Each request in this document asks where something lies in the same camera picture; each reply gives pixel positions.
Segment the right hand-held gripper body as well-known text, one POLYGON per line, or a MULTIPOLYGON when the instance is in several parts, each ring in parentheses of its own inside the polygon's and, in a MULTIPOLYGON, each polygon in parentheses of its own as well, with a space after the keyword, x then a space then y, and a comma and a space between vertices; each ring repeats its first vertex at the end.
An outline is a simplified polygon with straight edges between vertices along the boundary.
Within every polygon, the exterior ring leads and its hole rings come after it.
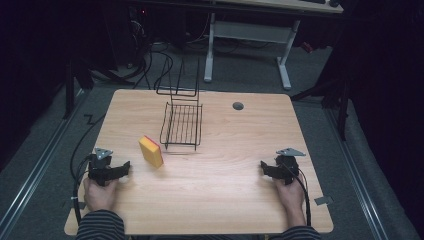
POLYGON ((299 175, 297 156, 305 156, 305 153, 293 148, 278 150, 275 158, 276 165, 268 167, 268 175, 272 178, 283 180, 286 185, 291 184, 299 175))

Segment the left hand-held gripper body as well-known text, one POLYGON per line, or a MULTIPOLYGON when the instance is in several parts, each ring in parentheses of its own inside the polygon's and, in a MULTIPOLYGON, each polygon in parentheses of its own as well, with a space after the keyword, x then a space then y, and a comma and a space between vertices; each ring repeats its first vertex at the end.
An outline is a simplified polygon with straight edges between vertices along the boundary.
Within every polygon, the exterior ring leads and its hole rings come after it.
POLYGON ((121 178, 121 169, 110 167, 112 153, 112 150, 95 148, 94 153, 88 156, 88 177, 100 186, 105 186, 107 181, 121 178))

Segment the yellow sponge with red side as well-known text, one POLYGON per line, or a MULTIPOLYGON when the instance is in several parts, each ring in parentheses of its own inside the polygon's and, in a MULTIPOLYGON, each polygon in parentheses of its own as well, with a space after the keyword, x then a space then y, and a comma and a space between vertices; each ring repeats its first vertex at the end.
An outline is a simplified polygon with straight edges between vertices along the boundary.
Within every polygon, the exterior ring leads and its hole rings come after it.
POLYGON ((148 136, 139 139, 139 146, 144 159, 156 168, 163 165, 162 151, 160 146, 148 136))

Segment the black wire rack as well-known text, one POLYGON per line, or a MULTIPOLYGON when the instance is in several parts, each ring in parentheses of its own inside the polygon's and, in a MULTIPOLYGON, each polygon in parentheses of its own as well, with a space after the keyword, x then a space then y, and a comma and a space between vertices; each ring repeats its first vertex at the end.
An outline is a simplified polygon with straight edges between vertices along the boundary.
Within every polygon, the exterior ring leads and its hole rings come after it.
POLYGON ((200 102, 199 66, 195 74, 187 74, 185 61, 181 60, 178 75, 171 76, 173 62, 166 59, 160 77, 155 82, 158 95, 167 96, 160 131, 160 143, 193 146, 201 143, 203 105, 200 102))

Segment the person's left hand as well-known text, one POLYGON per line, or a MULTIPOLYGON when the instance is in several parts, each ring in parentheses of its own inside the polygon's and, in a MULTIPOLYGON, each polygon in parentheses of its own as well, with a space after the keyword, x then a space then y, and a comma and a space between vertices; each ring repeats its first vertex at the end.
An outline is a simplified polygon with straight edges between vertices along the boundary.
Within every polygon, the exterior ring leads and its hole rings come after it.
POLYGON ((109 181, 106 186, 100 186, 96 181, 86 178, 83 181, 84 200, 90 211, 109 210, 115 205, 118 180, 109 181))

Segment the person's right hand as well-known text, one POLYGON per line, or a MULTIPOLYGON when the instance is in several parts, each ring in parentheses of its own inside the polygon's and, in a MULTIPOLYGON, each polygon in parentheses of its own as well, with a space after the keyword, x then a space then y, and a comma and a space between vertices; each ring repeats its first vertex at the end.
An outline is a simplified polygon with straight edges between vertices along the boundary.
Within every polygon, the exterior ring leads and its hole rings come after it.
POLYGON ((294 180, 286 185, 283 180, 273 178, 280 202, 285 209, 289 228, 305 226, 306 219, 303 211, 304 190, 302 181, 294 180))

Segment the black tripod stand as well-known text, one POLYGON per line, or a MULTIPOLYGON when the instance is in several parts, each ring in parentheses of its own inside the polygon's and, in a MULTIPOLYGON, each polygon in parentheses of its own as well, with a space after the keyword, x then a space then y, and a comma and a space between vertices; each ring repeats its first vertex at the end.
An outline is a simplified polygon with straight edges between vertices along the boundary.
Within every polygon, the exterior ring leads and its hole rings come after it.
POLYGON ((336 128, 339 137, 345 141, 345 127, 348 117, 348 99, 350 84, 347 80, 334 79, 324 83, 318 83, 301 93, 290 97, 292 101, 299 101, 309 96, 322 96, 321 105, 323 108, 338 109, 336 128))

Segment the white-legged desk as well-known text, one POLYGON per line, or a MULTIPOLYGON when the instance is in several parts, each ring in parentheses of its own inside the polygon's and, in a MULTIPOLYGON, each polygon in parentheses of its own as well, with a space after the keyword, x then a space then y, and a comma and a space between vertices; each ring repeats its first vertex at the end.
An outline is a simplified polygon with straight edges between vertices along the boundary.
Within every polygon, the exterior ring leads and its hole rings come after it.
POLYGON ((286 61, 303 18, 339 17, 343 7, 337 0, 132 0, 143 5, 205 11, 210 14, 208 51, 204 81, 213 79, 216 38, 283 44, 276 58, 285 90, 291 89, 286 61))

